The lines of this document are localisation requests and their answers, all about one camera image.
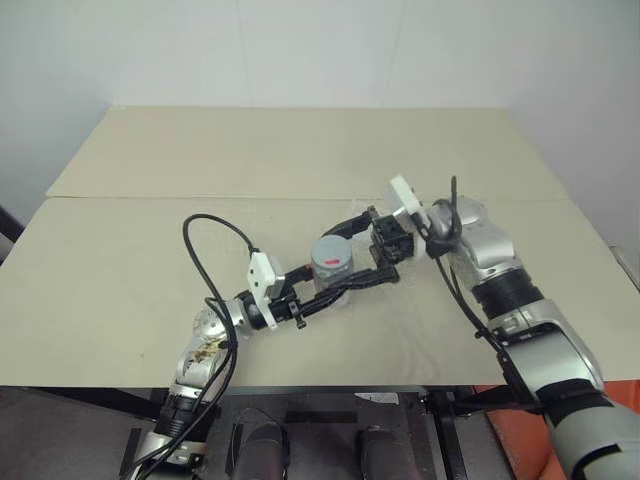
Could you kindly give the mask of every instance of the orange chair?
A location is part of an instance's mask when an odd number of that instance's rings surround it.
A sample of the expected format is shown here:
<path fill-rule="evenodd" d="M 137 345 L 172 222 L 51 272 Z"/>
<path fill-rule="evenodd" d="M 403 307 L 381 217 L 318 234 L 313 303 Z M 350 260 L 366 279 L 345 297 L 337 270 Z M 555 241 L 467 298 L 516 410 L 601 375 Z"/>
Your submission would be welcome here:
<path fill-rule="evenodd" d="M 477 386 L 476 391 L 489 388 Z M 614 402 L 640 413 L 640 380 L 606 382 L 605 390 Z M 518 480 L 566 480 L 542 417 L 515 410 L 488 416 Z"/>

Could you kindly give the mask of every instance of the table surface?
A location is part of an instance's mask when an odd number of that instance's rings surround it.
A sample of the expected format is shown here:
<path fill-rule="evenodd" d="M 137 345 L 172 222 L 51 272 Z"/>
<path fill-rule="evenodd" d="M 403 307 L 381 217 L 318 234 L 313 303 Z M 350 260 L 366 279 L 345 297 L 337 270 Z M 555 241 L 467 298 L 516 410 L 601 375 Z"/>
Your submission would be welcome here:
<path fill-rule="evenodd" d="M 0 384 L 165 386 L 207 294 L 182 244 L 186 216 L 228 218 L 288 269 L 308 261 L 309 246 L 331 225 L 370 203 L 383 207 L 384 185 L 399 172 L 425 200 L 445 195 L 448 176 L 459 174 L 462 193 L 485 200 L 605 377 L 640 376 L 640 297 L 504 113 L 239 110 L 145 107 L 106 116 L 52 187 L 59 198 L 45 201 L 0 269 Z M 394 146 L 395 159 L 379 165 L 387 155 L 370 141 Z M 287 181 L 260 164 L 234 183 L 261 152 L 286 169 Z M 244 290 L 243 244 L 207 222 L 193 233 L 223 295 Z M 366 244 L 366 236 L 354 240 L 360 267 L 371 263 Z M 473 338 L 435 265 L 409 261 L 399 270 L 399 284 L 352 292 L 348 305 L 311 317 L 305 330 L 287 324 L 243 341 L 233 385 L 500 383 L 493 351 Z"/>

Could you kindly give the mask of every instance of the gray floor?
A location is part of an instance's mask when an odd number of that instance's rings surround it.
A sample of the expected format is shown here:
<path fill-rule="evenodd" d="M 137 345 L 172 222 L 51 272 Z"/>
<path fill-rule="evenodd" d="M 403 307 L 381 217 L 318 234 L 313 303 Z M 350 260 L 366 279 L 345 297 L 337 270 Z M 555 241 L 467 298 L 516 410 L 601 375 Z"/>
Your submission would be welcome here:
<path fill-rule="evenodd" d="M 209 467 L 204 478 L 227 478 L 224 464 L 231 427 L 242 409 L 255 406 L 279 421 L 291 410 L 357 412 L 357 423 L 286 425 L 291 440 L 292 480 L 360 478 L 354 438 L 357 430 L 373 424 L 404 432 L 412 441 L 416 440 L 414 436 L 424 436 L 421 440 L 428 445 L 428 451 L 416 453 L 418 465 L 425 480 L 443 480 L 432 419 L 423 415 L 422 425 L 426 428 L 412 428 L 410 424 L 417 420 L 409 416 L 412 420 L 407 421 L 407 409 L 419 409 L 419 405 L 406 402 L 411 403 L 411 397 L 401 396 L 401 405 L 396 406 L 350 394 L 227 396 L 222 404 L 223 414 L 210 432 Z M 262 421 L 254 413 L 247 413 L 244 419 L 248 431 Z M 67 400 L 0 388 L 0 478 L 115 480 L 133 427 L 149 429 L 151 424 Z M 458 432 L 469 480 L 512 478 L 484 416 L 458 420 Z"/>

